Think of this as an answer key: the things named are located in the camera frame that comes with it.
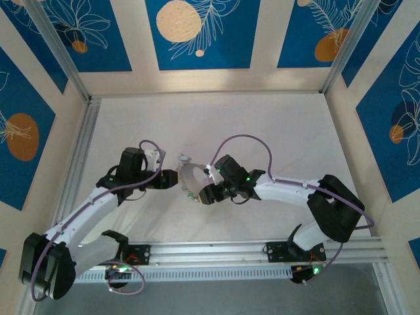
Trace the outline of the silver metal plate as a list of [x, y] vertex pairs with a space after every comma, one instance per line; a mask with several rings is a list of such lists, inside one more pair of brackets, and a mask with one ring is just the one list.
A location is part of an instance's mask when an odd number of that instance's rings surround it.
[[200, 202], [200, 191], [211, 184], [210, 178], [204, 173], [205, 165], [197, 163], [181, 163], [178, 166], [178, 181], [181, 185], [181, 189], [186, 196], [188, 193], [192, 193], [198, 198]]

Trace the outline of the black controller box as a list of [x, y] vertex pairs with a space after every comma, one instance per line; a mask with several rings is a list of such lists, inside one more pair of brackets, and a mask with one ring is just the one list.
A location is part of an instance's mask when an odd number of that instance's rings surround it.
[[291, 281], [295, 284], [307, 284], [313, 277], [318, 275], [325, 267], [322, 265], [299, 265], [292, 266], [292, 278]]
[[109, 289], [120, 291], [131, 278], [131, 269], [122, 264], [113, 264], [105, 271], [105, 282]]

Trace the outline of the aluminium side rail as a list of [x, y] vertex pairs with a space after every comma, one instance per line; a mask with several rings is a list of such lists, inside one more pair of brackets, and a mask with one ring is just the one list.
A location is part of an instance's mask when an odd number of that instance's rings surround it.
[[64, 186], [58, 200], [58, 206], [54, 217], [56, 223], [67, 217], [75, 207], [101, 102], [101, 98], [92, 97], [83, 115], [75, 146], [73, 148], [70, 166], [66, 174], [66, 180], [64, 181]]

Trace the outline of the aluminium frame rail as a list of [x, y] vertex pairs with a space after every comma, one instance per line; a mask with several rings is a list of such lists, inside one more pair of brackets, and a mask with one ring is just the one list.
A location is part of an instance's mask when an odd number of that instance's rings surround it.
[[[151, 243], [149, 266], [216, 267], [267, 265], [266, 240]], [[380, 237], [355, 237], [345, 243], [335, 264], [387, 263]]]

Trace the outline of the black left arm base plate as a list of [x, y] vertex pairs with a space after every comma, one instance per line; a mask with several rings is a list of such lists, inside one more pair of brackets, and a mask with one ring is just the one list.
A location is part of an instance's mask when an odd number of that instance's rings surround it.
[[150, 260], [151, 246], [148, 244], [128, 245], [117, 252], [116, 260], [133, 266], [147, 266]]

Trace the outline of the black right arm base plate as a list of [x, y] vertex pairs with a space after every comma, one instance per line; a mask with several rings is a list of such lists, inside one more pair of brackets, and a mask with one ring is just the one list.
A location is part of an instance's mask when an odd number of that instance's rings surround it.
[[309, 263], [310, 261], [326, 261], [326, 252], [322, 243], [305, 251], [294, 243], [286, 241], [270, 241], [263, 247], [270, 263]]

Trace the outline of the blue floral wall poster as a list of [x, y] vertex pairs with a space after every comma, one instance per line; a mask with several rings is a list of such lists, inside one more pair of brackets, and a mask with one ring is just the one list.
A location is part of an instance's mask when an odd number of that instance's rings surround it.
[[364, 0], [295, 0], [279, 68], [331, 66]]
[[341, 75], [349, 87], [403, 0], [381, 0]]
[[79, 72], [132, 70], [110, 0], [44, 0], [41, 5]]
[[420, 24], [385, 66], [356, 112], [393, 202], [420, 188]]
[[159, 70], [248, 69], [261, 0], [145, 0]]
[[63, 94], [68, 84], [68, 77], [50, 51], [40, 31], [25, 9], [22, 0], [0, 0], [0, 7], [52, 79], [57, 89]]
[[21, 211], [55, 113], [0, 47], [0, 201]]
[[413, 257], [420, 269], [420, 237], [410, 240], [408, 243], [409, 243], [409, 248], [411, 249], [411, 252], [413, 254]]

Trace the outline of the aluminium frame post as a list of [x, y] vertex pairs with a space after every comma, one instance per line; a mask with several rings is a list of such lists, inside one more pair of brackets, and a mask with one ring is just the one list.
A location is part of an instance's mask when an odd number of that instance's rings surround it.
[[331, 69], [322, 86], [322, 94], [327, 97], [331, 93], [336, 81], [341, 75], [343, 69], [348, 63], [349, 58], [354, 52], [361, 36], [364, 34], [368, 24], [375, 11], [377, 10], [381, 0], [363, 0], [360, 10], [339, 49], [335, 60], [331, 65]]
[[44, 42], [46, 42], [49, 50], [52, 52], [59, 66], [62, 68], [62, 71], [73, 83], [73, 86], [82, 101], [84, 101], [86, 105], [89, 105], [91, 95], [83, 83], [77, 67], [75, 66], [60, 36], [56, 32], [52, 22], [47, 16], [47, 13], [44, 11], [41, 3], [38, 0], [22, 0], [22, 2]]

